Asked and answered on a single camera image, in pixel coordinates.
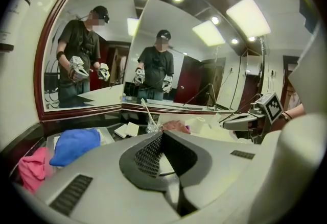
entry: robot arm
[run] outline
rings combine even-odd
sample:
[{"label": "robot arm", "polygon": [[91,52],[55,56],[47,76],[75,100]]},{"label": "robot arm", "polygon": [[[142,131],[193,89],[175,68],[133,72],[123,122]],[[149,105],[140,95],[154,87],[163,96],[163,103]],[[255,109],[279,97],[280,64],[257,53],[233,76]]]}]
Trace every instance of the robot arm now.
[{"label": "robot arm", "polygon": [[136,84],[142,84],[145,80],[145,72],[141,68],[136,69],[136,75],[135,75],[135,83]]},{"label": "robot arm", "polygon": [[173,83],[173,77],[172,76],[167,76],[164,78],[163,83],[162,83],[162,89],[164,92],[168,93],[172,89],[172,83]]},{"label": "robot arm", "polygon": [[109,80],[110,73],[107,64],[105,63],[100,64],[100,68],[98,69],[98,77],[100,80],[104,80],[105,82]]},{"label": "robot arm", "polygon": [[71,60],[69,61],[69,66],[72,72],[69,72],[69,77],[73,78],[73,76],[76,74],[78,80],[84,80],[88,78],[88,73],[83,68],[84,62],[82,59],[78,56],[72,56]]},{"label": "robot arm", "polygon": [[259,120],[264,121],[262,132],[259,136],[263,137],[270,130],[272,124],[280,118],[283,112],[281,102],[275,92],[264,94],[259,100],[252,103],[247,113],[236,114],[222,122],[222,127],[226,130],[247,132],[258,127]]}]

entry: man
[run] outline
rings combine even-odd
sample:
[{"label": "man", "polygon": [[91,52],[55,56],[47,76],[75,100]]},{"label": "man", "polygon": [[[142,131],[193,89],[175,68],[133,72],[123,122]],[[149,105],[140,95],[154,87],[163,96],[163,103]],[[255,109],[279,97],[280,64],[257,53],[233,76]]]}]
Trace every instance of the man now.
[{"label": "man", "polygon": [[155,45],[145,48],[139,57],[136,74],[137,70],[144,69],[145,80],[138,90],[138,102],[142,98],[158,101],[162,101],[164,98],[164,91],[162,89],[164,79],[166,76],[172,77],[174,74],[174,58],[167,51],[170,39],[171,34],[167,30],[160,30],[157,34]]},{"label": "man", "polygon": [[71,20],[59,37],[57,60],[60,69],[58,93],[61,108],[73,106],[72,97],[90,91],[89,77],[79,80],[74,69],[70,67],[69,61],[72,56],[80,57],[84,62],[83,68],[88,74],[90,65],[98,71],[100,68],[99,36],[93,31],[93,27],[102,26],[108,22],[108,10],[103,6],[97,6],[90,11],[86,21]]}]

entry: blue towel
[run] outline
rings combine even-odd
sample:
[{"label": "blue towel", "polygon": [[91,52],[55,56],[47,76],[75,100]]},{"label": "blue towel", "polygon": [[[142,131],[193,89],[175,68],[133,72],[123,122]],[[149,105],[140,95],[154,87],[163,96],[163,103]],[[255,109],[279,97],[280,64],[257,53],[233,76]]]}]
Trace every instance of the blue towel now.
[{"label": "blue towel", "polygon": [[96,129],[68,130],[59,137],[51,166],[65,167],[89,150],[100,146],[100,133]]}]

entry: dark red door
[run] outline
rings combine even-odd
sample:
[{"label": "dark red door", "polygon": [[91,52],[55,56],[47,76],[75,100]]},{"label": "dark red door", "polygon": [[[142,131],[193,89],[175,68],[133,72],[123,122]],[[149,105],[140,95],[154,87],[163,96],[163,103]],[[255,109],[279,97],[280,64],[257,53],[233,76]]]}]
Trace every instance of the dark red door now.
[{"label": "dark red door", "polygon": [[[184,104],[199,92],[202,73],[203,63],[189,56],[184,57],[174,99],[175,103]],[[189,104],[197,104],[196,98]]]},{"label": "dark red door", "polygon": [[[109,44],[108,42],[103,39],[102,37],[99,37],[100,42],[100,59],[99,63],[107,63],[107,57],[109,52]],[[99,80],[97,71],[95,71],[95,68],[91,66],[91,69],[93,72],[90,73],[90,90],[95,91],[99,90],[105,87],[109,86],[109,82],[104,82],[103,80]]]}]

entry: fluorescent ceiling panel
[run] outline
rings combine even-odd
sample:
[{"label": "fluorescent ceiling panel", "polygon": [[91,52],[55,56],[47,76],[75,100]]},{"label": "fluorescent ceiling panel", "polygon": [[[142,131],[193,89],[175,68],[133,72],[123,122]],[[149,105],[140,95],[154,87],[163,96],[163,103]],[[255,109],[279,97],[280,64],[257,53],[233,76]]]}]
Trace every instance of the fluorescent ceiling panel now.
[{"label": "fluorescent ceiling panel", "polygon": [[127,29],[128,35],[134,36],[138,27],[139,19],[128,17],[127,18]]},{"label": "fluorescent ceiling panel", "polygon": [[224,44],[225,40],[219,33],[217,27],[211,20],[205,21],[197,26],[194,26],[192,30],[201,38],[201,40],[207,46],[215,46]]},{"label": "fluorescent ceiling panel", "polygon": [[263,13],[254,0],[242,0],[226,12],[242,29],[247,38],[270,34]]}]

